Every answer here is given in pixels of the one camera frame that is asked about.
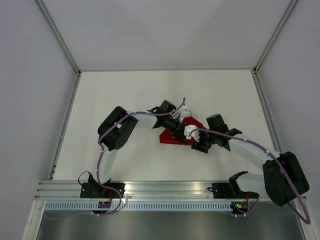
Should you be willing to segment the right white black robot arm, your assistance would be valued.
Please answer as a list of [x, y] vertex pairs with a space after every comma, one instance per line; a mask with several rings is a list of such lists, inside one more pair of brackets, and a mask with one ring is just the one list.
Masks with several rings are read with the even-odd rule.
[[236, 128], [229, 129], [220, 114], [207, 119], [209, 128], [185, 127], [184, 135], [193, 139], [192, 149], [203, 153], [213, 145], [238, 154], [262, 170], [262, 174], [240, 171], [228, 179], [228, 192], [235, 198], [246, 193], [267, 196], [282, 207], [309, 191], [310, 185], [297, 157], [290, 151], [269, 150], [249, 139]]

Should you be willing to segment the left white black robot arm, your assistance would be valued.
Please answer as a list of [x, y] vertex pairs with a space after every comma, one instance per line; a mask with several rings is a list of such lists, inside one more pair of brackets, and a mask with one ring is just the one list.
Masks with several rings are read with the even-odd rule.
[[104, 198], [109, 192], [118, 191], [110, 184], [111, 170], [118, 151], [124, 147], [135, 129], [164, 128], [170, 141], [187, 145], [186, 118], [191, 115], [186, 109], [186, 99], [179, 106], [164, 100], [160, 106], [146, 111], [127, 111], [117, 106], [97, 129], [98, 145], [101, 147], [96, 170], [88, 177], [83, 191]]

